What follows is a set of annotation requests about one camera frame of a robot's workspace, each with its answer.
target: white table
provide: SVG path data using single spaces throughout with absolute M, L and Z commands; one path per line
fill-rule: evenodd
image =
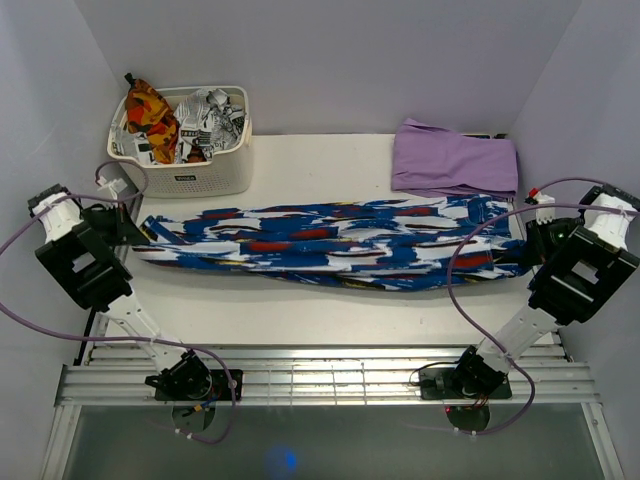
M 257 136 L 255 172 L 244 193 L 192 200 L 145 198 L 148 215 L 278 204 L 407 198 L 390 190 L 393 135 Z M 512 231 L 520 235 L 517 222 Z M 225 346 L 467 345 L 481 336 L 445 290 L 422 293 L 313 287 L 241 274 L 126 265 L 145 308 L 186 343 Z M 490 331 L 526 301 L 531 276 L 457 289 L 468 312 Z M 115 324 L 107 335 L 119 335 Z M 553 343 L 548 335 L 540 343 Z

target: white wall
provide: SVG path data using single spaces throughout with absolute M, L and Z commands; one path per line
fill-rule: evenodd
M 585 0 L 511 132 L 522 178 L 602 178 L 640 196 L 640 2 Z M 579 200 L 586 184 L 552 190 Z M 640 221 L 629 249 L 640 255 Z M 640 478 L 640 273 L 602 311 L 563 338 L 588 360 L 627 478 Z
M 27 200 L 60 182 L 95 192 L 106 132 L 123 95 L 73 0 L 0 0 L 0 241 L 28 219 Z M 0 259 L 0 300 L 49 328 L 82 333 L 87 312 L 34 256 L 34 228 Z M 63 362 L 78 344 L 0 315 L 0 479 L 38 477 Z
M 580 0 L 76 0 L 118 77 L 240 84 L 259 133 L 508 129 Z

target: glass panel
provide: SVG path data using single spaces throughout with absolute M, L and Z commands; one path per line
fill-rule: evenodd
M 490 425 L 516 410 L 492 406 Z M 228 413 L 218 409 L 212 433 Z M 172 425 L 171 409 L 83 407 L 65 478 L 603 478 L 580 405 L 536 405 L 475 439 L 402 423 L 449 427 L 439 406 L 240 407 L 231 435 L 213 447 L 150 422 Z

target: white plastic basket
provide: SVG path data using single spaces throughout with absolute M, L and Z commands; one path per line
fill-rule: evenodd
M 246 121 L 242 137 L 234 148 L 216 152 L 209 162 L 140 165 L 149 175 L 149 186 L 144 192 L 148 197 L 210 197 L 244 192 L 249 188 L 253 175 L 253 155 L 250 148 L 251 117 L 249 115 L 247 92 L 243 88 L 236 86 L 160 88 L 158 92 L 175 109 L 182 99 L 200 88 L 221 88 L 227 92 L 231 103 L 244 107 Z M 124 102 L 125 99 L 122 99 L 113 116 L 113 122 L 121 127 L 124 127 L 127 123 L 127 110 Z M 111 131 L 107 142 L 107 153 L 115 159 L 137 161 L 133 157 L 123 157 L 116 154 Z M 131 165 L 123 164 L 122 167 L 131 178 L 131 181 L 140 188 L 144 183 L 142 173 Z

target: folded purple cloth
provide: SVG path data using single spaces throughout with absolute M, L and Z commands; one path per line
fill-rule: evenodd
M 423 197 L 469 193 L 514 197 L 516 149 L 511 140 L 465 137 L 408 118 L 393 144 L 391 188 Z

